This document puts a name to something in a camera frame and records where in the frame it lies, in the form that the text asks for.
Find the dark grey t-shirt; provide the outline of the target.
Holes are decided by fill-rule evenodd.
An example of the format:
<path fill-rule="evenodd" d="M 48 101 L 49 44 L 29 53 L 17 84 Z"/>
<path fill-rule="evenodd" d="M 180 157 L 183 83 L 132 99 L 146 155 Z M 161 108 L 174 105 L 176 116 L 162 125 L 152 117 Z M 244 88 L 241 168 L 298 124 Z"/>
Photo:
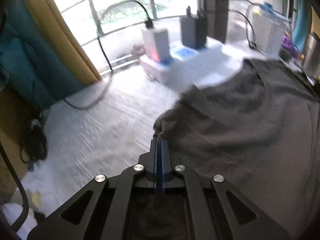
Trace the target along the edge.
<path fill-rule="evenodd" d="M 218 86 L 191 87 L 153 138 L 183 165 L 224 176 L 298 239 L 319 211 L 319 87 L 280 61 L 245 59 Z"/>

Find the white folded cloth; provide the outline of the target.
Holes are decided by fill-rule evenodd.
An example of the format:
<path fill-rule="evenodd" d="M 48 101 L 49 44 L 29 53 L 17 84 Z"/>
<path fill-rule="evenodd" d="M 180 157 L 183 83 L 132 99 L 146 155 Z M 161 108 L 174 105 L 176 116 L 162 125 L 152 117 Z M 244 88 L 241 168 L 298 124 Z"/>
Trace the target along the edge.
<path fill-rule="evenodd" d="M 37 226 L 43 219 L 44 214 L 39 213 L 39 207 L 42 206 L 41 194 L 39 191 L 26 190 L 27 199 L 29 203 L 28 216 L 17 232 L 21 239 L 27 239 L 29 233 L 35 226 Z M 20 216 L 23 211 L 23 200 L 20 192 L 16 190 L 8 203 L 1 204 L 1 211 L 10 225 Z"/>

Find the white power strip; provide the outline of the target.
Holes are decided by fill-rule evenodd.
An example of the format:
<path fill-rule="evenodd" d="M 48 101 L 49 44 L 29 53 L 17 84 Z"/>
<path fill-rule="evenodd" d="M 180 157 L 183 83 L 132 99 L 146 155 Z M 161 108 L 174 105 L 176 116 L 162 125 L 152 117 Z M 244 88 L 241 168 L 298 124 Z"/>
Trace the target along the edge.
<path fill-rule="evenodd" d="M 140 65 L 148 76 L 167 85 L 209 70 L 213 63 L 222 57 L 222 43 L 208 38 L 207 43 L 200 49 L 191 49 L 177 41 L 170 45 L 170 55 L 171 59 L 167 62 L 156 62 L 143 55 L 139 59 Z"/>

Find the teal curtain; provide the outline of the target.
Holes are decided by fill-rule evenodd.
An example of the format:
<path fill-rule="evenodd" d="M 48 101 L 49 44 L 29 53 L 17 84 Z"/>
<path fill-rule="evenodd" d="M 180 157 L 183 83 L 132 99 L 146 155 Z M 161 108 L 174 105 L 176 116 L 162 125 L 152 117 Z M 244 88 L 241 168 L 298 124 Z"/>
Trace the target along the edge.
<path fill-rule="evenodd" d="M 1 69 L 9 85 L 37 109 L 47 109 L 83 85 L 41 34 L 24 0 L 9 0 L 1 33 Z"/>

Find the white charger block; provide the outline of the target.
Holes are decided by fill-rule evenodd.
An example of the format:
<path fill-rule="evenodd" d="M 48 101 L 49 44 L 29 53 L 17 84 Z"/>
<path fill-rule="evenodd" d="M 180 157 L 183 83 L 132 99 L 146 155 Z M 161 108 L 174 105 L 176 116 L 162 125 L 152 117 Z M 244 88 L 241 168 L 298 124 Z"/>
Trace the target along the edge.
<path fill-rule="evenodd" d="M 156 62 L 168 62 L 171 59 L 169 35 L 166 28 L 143 29 L 143 43 L 146 55 Z"/>

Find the stainless steel thermos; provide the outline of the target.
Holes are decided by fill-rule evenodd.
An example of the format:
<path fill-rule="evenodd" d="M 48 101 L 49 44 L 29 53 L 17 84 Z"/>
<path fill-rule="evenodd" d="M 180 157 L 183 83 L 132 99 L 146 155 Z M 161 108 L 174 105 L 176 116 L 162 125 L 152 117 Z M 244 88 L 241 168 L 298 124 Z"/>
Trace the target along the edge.
<path fill-rule="evenodd" d="M 313 31 L 309 34 L 304 48 L 303 70 L 308 77 L 319 77 L 319 36 Z"/>

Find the dark grey charger block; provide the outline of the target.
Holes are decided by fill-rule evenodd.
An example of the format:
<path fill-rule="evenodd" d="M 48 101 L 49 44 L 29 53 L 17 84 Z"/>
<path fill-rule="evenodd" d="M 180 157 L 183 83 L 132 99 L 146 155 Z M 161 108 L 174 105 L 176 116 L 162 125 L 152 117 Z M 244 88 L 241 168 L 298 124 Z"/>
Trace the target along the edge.
<path fill-rule="evenodd" d="M 180 18 L 181 42 L 192 49 L 204 47 L 207 41 L 207 19 L 202 12 L 191 13 L 191 7 L 186 8 L 186 15 Z"/>

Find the white perforated plastic basket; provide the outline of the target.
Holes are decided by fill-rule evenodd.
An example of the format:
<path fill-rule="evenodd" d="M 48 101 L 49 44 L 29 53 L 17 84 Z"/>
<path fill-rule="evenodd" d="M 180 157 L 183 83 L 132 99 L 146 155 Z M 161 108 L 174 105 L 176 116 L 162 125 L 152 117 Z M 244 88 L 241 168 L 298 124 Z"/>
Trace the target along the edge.
<path fill-rule="evenodd" d="M 248 36 L 253 46 L 266 57 L 278 58 L 283 36 L 291 32 L 291 20 L 267 2 L 250 4 L 246 17 Z"/>

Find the yellow curtain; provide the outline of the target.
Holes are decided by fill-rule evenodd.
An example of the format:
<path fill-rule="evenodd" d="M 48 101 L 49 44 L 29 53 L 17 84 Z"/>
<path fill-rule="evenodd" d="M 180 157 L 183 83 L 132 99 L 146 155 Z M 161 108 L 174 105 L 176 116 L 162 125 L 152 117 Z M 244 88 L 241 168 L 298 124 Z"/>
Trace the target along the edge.
<path fill-rule="evenodd" d="M 63 64 L 84 86 L 101 80 L 101 76 L 76 40 L 54 0 L 24 0 L 42 35 Z"/>

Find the dark window pillar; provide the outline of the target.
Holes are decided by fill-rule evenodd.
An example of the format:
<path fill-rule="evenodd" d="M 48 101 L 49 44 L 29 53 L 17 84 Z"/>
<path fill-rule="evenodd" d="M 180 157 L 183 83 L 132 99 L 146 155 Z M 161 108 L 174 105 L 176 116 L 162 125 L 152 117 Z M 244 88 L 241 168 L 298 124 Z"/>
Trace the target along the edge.
<path fill-rule="evenodd" d="M 207 20 L 207 35 L 222 43 L 227 36 L 229 0 L 199 0 Z"/>

